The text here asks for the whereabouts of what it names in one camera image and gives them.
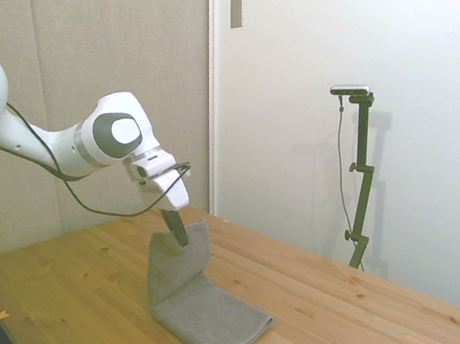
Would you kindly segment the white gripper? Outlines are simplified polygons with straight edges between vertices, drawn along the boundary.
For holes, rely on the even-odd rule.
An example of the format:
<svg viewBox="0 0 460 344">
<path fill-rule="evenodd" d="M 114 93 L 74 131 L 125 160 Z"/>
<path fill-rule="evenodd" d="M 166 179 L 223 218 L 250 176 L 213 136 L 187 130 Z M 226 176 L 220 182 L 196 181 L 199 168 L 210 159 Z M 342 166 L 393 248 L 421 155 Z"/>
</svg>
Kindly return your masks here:
<svg viewBox="0 0 460 344">
<path fill-rule="evenodd" d="M 126 163 L 129 179 L 137 186 L 146 205 L 154 205 L 166 227 L 175 235 L 181 247 L 188 245 L 188 235 L 180 214 L 177 212 L 189 204 L 188 191 L 182 181 L 185 167 L 138 160 Z"/>
</svg>

